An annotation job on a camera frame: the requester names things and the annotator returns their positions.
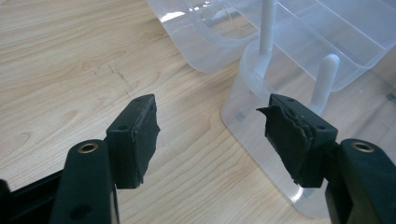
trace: tabletop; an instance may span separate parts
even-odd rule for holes
[[[145,183],[118,190],[121,223],[330,223],[300,214],[222,122],[237,73],[191,68],[143,0],[0,0],[0,177],[15,190],[63,169],[154,93],[157,151]]]

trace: wooden table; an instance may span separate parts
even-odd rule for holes
[[[161,132],[121,223],[329,223],[301,215],[220,118],[238,63],[192,69],[143,0],[0,0],[0,177],[21,188],[154,93]]]

